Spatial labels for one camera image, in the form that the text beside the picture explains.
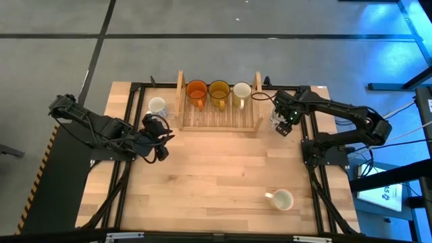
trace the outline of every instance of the cable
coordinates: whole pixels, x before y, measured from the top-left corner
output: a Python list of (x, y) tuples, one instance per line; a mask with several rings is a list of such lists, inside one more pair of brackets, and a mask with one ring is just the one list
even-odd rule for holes
[[(388, 140), (387, 142), (390, 142), (390, 141), (396, 140), (396, 139), (398, 139), (398, 138), (401, 138), (401, 137), (407, 136), (407, 135), (409, 135), (409, 134), (411, 134), (411, 133), (413, 133), (413, 132), (415, 132), (415, 131), (417, 131), (417, 130), (419, 130), (419, 129), (421, 129), (421, 128), (424, 128), (425, 126), (428, 126), (429, 124), (432, 124), (432, 120), (431, 120), (430, 122), (427, 122), (426, 124), (422, 125), (422, 126), (419, 127), (419, 128), (416, 128), (416, 129), (414, 129), (414, 130), (412, 130), (412, 131), (410, 131), (410, 132), (407, 132), (407, 133), (405, 133), (405, 134), (403, 134), (403, 135), (400, 135), (400, 136), (397, 136), (397, 137), (395, 137), (395, 138), (392, 138), (392, 139)], [(373, 149), (373, 148), (375, 148), (375, 147), (376, 147), (376, 146), (372, 146), (372, 147), (368, 148), (367, 150), (371, 150), (371, 149)], [(359, 148), (359, 149), (356, 149), (354, 152), (359, 151), (359, 150), (362, 150), (362, 149), (365, 149), (365, 148), (366, 148), (365, 146), (364, 146), (364, 147), (361, 147), (361, 148)]]
[(404, 145), (404, 144), (412, 144), (412, 143), (416, 143), (416, 142), (432, 142), (432, 140), (426, 140), (426, 139), (420, 139), (420, 140), (414, 140), (414, 141), (410, 141), (410, 142), (400, 142), (397, 144), (389, 144), (389, 145), (384, 145), (384, 146), (378, 146), (372, 149), (382, 149), (382, 148), (386, 148), (389, 146), (398, 146), (398, 145)]
[(143, 157), (144, 161), (146, 161), (146, 162), (149, 163), (149, 164), (155, 163), (155, 162), (156, 162), (156, 159), (157, 159), (157, 156), (156, 156), (156, 148), (153, 148), (153, 150), (155, 151), (155, 156), (153, 157), (153, 160), (152, 160), (152, 161), (149, 161), (148, 159), (146, 159), (146, 157)]
[(80, 139), (80, 138), (78, 138), (77, 136), (75, 136), (74, 134), (72, 134), (57, 118), (54, 118), (54, 120), (66, 131), (66, 132), (68, 132), (68, 134), (70, 135), (70, 136), (73, 136), (76, 140), (78, 140), (78, 141), (80, 141), (82, 144), (84, 144), (84, 145), (86, 145), (86, 146), (89, 146), (89, 147), (91, 147), (92, 146), (92, 144), (91, 143), (89, 143), (89, 142), (85, 142), (85, 141), (83, 141), (82, 139)]
[[(361, 163), (360, 165), (364, 165), (365, 163), (367, 163), (369, 160), (368, 159), (366, 159), (366, 157), (364, 156), (364, 155), (361, 155), (362, 157), (363, 157), (363, 159), (364, 159), (364, 162), (363, 163)], [(343, 165), (339, 165), (339, 167), (341, 167), (342, 168), (342, 170), (344, 170), (345, 171), (345, 173), (346, 173), (346, 175), (348, 176), (348, 172), (346, 171), (346, 169), (345, 169), (345, 167), (343, 166)], [(352, 175), (354, 176), (353, 178), (355, 178), (356, 177), (356, 174), (354, 173), (354, 171), (352, 172)]]
[(425, 200), (425, 201), (427, 201), (427, 202), (429, 202), (429, 203), (432, 203), (431, 200), (428, 200), (428, 199), (426, 199), (424, 196), (417, 194), (417, 192), (414, 191), (414, 189), (412, 189), (412, 188), (408, 185), (408, 182), (406, 182), (405, 184), (401, 183), (401, 185), (406, 186), (407, 188), (409, 188), (409, 189), (410, 189), (410, 190), (411, 190), (415, 195), (423, 197), (423, 200)]
[[(154, 115), (154, 114), (149, 114), (149, 115), (152, 117), (155, 116), (155, 117), (161, 118), (163, 120), (163, 122), (165, 123), (165, 125), (167, 126), (167, 130), (169, 130), (169, 124), (168, 124), (167, 120), (165, 120), (165, 118), (161, 117), (160, 115)], [(171, 132), (168, 132), (167, 136), (165, 137), (165, 139), (162, 142), (158, 142), (155, 144), (142, 144), (142, 143), (137, 142), (135, 138), (116, 138), (116, 139), (111, 139), (111, 140), (107, 140), (107, 141), (103, 141), (103, 142), (98, 142), (97, 144), (95, 144), (95, 146), (107, 144), (107, 143), (111, 143), (111, 142), (134, 141), (138, 145), (155, 147), (155, 146), (165, 144), (168, 141), (170, 134), (171, 134)]]
[(92, 121), (90, 120), (88, 114), (86, 114), (86, 118), (87, 118), (88, 123), (90, 124), (89, 126), (90, 126), (90, 130), (92, 131), (92, 135), (93, 135), (94, 142), (95, 142), (95, 143), (98, 143), (99, 141), (97, 140), (97, 136), (96, 136), (95, 129), (93, 129), (93, 123), (92, 123)]
[[(265, 95), (267, 98), (265, 98), (265, 99), (258, 99), (258, 98), (254, 98), (254, 95)], [(276, 94), (271, 97), (269, 94), (264, 93), (264, 92), (255, 92), (250, 97), (252, 99), (256, 100), (256, 101), (268, 101), (268, 100), (271, 100), (271, 99), (275, 98)]]
[(392, 118), (393, 116), (397, 115), (399, 112), (408, 109), (408, 108), (409, 108), (411, 105), (413, 105), (413, 104), (414, 104), (414, 101), (409, 102), (409, 105), (407, 105), (405, 108), (399, 108), (399, 109), (393, 111), (392, 113), (387, 114), (387, 115), (384, 117), (384, 119), (390, 119), (390, 118)]
[[(393, 116), (397, 115), (399, 112), (406, 110), (407, 108), (409, 108), (409, 107), (410, 107), (411, 105), (413, 105), (413, 104), (414, 104), (414, 101), (410, 101), (410, 102), (408, 102), (407, 104), (401, 106), (400, 108), (398, 108), (398, 109), (396, 109), (396, 110), (394, 110), (394, 111), (388, 113), (388, 114), (385, 115), (383, 118), (384, 118), (384, 119), (390, 119), (390, 118), (392, 118)], [(349, 126), (349, 125), (352, 124), (351, 121), (338, 121), (338, 120), (336, 120), (336, 119), (335, 119), (335, 122), (336, 122), (336, 124), (339, 125), (339, 126)]]
[(371, 159), (368, 160), (367, 162), (365, 162), (365, 163), (368, 163), (368, 164), (367, 164), (366, 168), (364, 169), (364, 171), (362, 171), (362, 174), (360, 175), (360, 178), (368, 176), (369, 173), (372, 171), (372, 168), (373, 168), (373, 153), (372, 153), (372, 150), (369, 151), (369, 154), (371, 155)]

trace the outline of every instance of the black table leg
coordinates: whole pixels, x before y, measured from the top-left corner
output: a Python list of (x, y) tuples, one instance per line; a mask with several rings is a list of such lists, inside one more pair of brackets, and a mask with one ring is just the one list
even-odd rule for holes
[(417, 87), (428, 86), (427, 84), (422, 84), (422, 83), (430, 78), (432, 78), (432, 66), (428, 67), (425, 71), (413, 77), (410, 81), (406, 82), (405, 84), (370, 83), (368, 84), (368, 89), (382, 90), (382, 91), (413, 91)]
[(3, 144), (0, 144), (0, 153), (3, 155), (12, 155), (19, 158), (24, 156), (24, 152), (18, 151)]
[(383, 171), (361, 179), (350, 181), (351, 192), (361, 192), (388, 186), (401, 182), (417, 180), (422, 176), (431, 175), (432, 160), (425, 159), (410, 165), (401, 166), (395, 169)]

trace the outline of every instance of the wooden table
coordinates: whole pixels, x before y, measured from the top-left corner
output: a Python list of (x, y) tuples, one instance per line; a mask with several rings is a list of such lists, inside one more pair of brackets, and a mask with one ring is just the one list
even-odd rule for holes
[[(130, 82), (112, 84), (105, 115), (123, 118), (130, 85)], [(312, 90), (329, 98), (325, 86), (313, 86)], [(265, 92), (271, 95), (275, 91)], [(271, 102), (260, 103), (264, 122), (256, 134), (183, 132), (176, 128), (173, 119), (176, 89), (146, 88), (141, 116), (144, 117), (152, 97), (166, 100), (167, 120), (175, 138), (167, 143), (166, 160), (152, 165), (142, 158), (133, 162), (121, 220), (123, 230), (317, 233), (311, 185), (300, 149), (301, 127), (295, 126), (286, 137), (279, 135), (269, 122)], [(138, 99), (134, 100), (131, 124)], [(311, 136), (310, 119), (307, 121)], [(333, 116), (317, 113), (317, 121), (320, 132), (337, 132)], [(345, 171), (337, 166), (326, 168), (333, 203), (359, 231)], [(103, 161), (89, 173), (76, 226), (84, 225), (105, 200), (112, 170), (113, 162)], [(289, 211), (272, 209), (264, 197), (264, 193), (279, 188), (294, 196), (294, 206)], [(114, 202), (110, 226), (116, 208)], [(329, 232), (322, 202), (321, 211), (325, 230)]]

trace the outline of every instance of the gray floor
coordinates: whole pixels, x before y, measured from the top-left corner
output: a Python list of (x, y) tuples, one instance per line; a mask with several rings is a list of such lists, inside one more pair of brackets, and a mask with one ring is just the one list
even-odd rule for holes
[[(99, 33), (109, 0), (0, 0), (0, 33)], [(425, 44), (430, 22), (414, 0), (404, 4)], [(336, 0), (118, 0), (108, 33), (410, 34), (394, 3)], [(12, 234), (55, 121), (47, 106), (57, 94), (80, 92), (95, 40), (0, 39), (0, 143), (26, 151), (0, 157), (0, 234)], [(254, 72), (274, 84), (326, 85), (332, 99), (370, 105), (382, 114), (407, 103), (412, 92), (370, 92), (369, 82), (405, 82), (427, 67), (416, 43), (382, 40), (106, 40), (86, 106), (102, 113), (112, 81), (251, 81)], [(419, 126), (415, 107), (392, 119), (391, 137)], [(422, 138), (418, 131), (402, 140)], [(427, 157), (424, 144), (376, 151), (377, 161), (404, 165)], [(358, 213), (370, 236), (409, 240), (408, 224)], [(431, 241), (424, 211), (422, 239)]]

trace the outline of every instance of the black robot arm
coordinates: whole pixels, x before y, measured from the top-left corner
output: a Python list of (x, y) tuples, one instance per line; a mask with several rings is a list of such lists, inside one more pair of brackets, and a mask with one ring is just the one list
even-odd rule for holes
[(337, 134), (318, 133), (314, 139), (316, 146), (329, 149), (332, 146), (363, 142), (367, 146), (382, 145), (387, 140), (392, 126), (376, 111), (365, 106), (347, 105), (321, 98), (309, 89), (299, 90), (294, 96), (279, 90), (275, 96), (276, 113), (283, 116), (286, 122), (281, 122), (277, 131), (286, 136), (292, 130), (292, 125), (300, 123), (303, 115), (320, 111), (350, 120), (355, 130)]
[(160, 161), (169, 154), (165, 143), (174, 137), (169, 135), (172, 131), (168, 127), (164, 128), (161, 122), (152, 118), (153, 115), (146, 115), (142, 120), (144, 129), (136, 131), (136, 128), (122, 119), (89, 111), (77, 104), (71, 94), (57, 96), (49, 106), (49, 115), (55, 119), (70, 119), (87, 128), (92, 132), (94, 141), (83, 142), (92, 149), (111, 149), (121, 154), (146, 157), (154, 148)]

